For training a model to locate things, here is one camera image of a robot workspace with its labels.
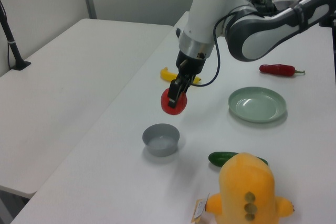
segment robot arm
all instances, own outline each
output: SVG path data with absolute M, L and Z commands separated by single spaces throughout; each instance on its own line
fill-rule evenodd
M 194 0 L 180 36 L 176 61 L 179 74 L 169 88 L 169 106 L 176 106 L 181 93 L 187 91 L 196 74 L 202 71 L 215 45 L 214 35 L 225 37 L 234 58 L 254 61 L 335 10 L 336 0 L 302 0 L 274 17 L 261 17 L 246 0 Z

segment yellow toy banana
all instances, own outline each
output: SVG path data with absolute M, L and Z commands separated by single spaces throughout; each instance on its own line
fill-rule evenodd
M 168 68 L 165 67 L 161 69 L 160 76 L 163 80 L 171 82 L 172 80 L 175 80 L 177 77 L 177 73 L 171 73 L 168 71 Z M 199 83 L 201 81 L 200 77 L 195 77 L 194 84 Z

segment table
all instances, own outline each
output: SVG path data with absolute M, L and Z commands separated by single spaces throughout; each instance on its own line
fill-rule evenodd
M 175 27 L 183 28 L 185 14 Z M 331 30 L 314 26 L 279 45 L 262 59 L 239 62 L 219 40 L 222 68 L 206 88 L 190 88 L 177 116 L 161 110 L 178 41 L 172 30 L 153 55 L 88 131 L 80 143 L 14 219 L 34 223 L 190 223 L 195 202 L 219 191 L 214 151 L 250 152 L 269 162 L 276 194 L 290 199 L 295 213 L 282 224 L 334 223 L 336 199 L 336 91 Z M 260 64 L 291 64 L 305 76 L 262 74 Z M 212 78 L 216 55 L 202 81 Z M 245 122 L 228 110 L 229 95 L 242 87 L 273 89 L 287 101 L 287 115 L 267 124 Z M 181 134 L 179 150 L 151 156 L 143 131 L 169 123 Z
M 171 26 L 83 19 L 0 78 L 0 190 L 43 185 Z

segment toy vegetable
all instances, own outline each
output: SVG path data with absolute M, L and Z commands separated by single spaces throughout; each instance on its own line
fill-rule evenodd
M 222 167 L 230 158 L 232 158 L 233 156 L 237 155 L 237 152 L 212 152 L 208 159 L 209 161 L 218 167 Z M 268 165 L 267 161 L 264 160 L 261 157 L 257 157 L 260 160 L 262 160 L 266 165 Z
M 217 224 L 278 224 L 280 217 L 293 213 L 289 200 L 275 196 L 272 171 L 257 157 L 239 153 L 220 171 L 220 193 L 205 206 L 215 214 Z
M 295 67 L 289 65 L 275 64 L 275 65 L 261 65 L 259 70 L 262 73 L 277 74 L 280 76 L 293 76 L 295 73 L 306 73 L 305 71 L 297 71 Z

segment yellow plush toy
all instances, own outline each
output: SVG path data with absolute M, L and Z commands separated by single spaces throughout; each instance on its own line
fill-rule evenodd
M 275 196 L 272 171 L 257 157 L 237 154 L 220 171 L 220 193 L 205 207 L 217 224 L 278 224 L 280 217 L 293 213 L 289 200 Z

